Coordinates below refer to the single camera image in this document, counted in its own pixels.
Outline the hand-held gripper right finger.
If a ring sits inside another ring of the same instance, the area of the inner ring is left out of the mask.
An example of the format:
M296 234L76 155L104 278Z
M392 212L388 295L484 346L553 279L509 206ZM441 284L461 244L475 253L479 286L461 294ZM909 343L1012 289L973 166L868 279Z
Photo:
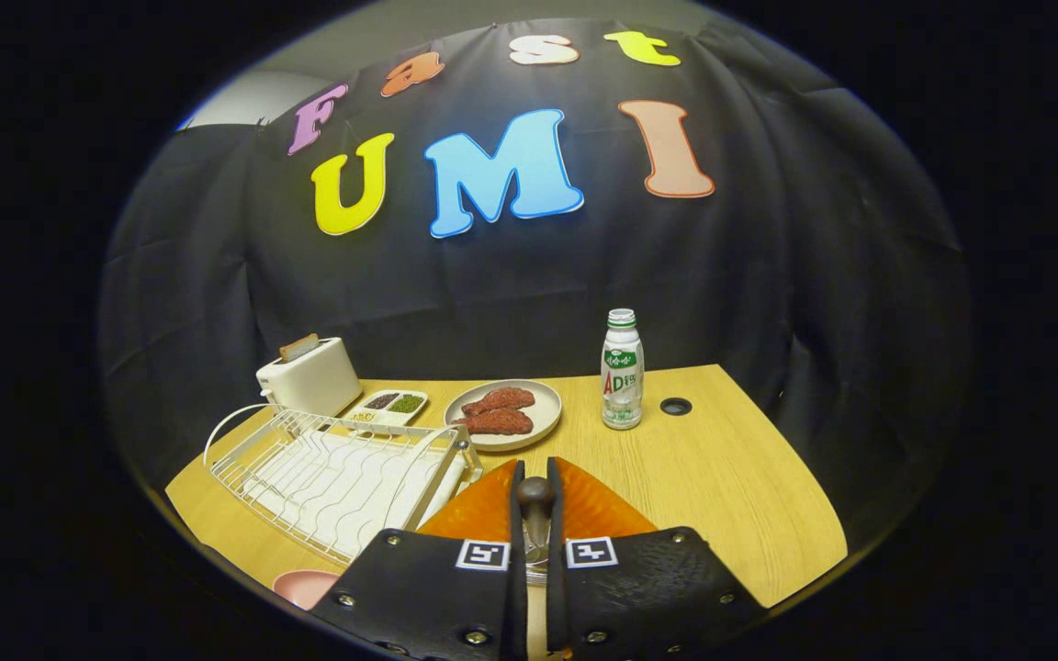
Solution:
M587 470L547 460L553 486L546 648L564 660L685 660L768 619L688 526L660 530Z

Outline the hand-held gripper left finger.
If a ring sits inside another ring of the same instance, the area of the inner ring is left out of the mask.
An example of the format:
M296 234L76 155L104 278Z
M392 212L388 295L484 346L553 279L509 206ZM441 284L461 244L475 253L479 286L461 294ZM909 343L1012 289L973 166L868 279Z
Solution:
M504 462L419 530L378 532L311 614L415 660L525 660L524 474Z

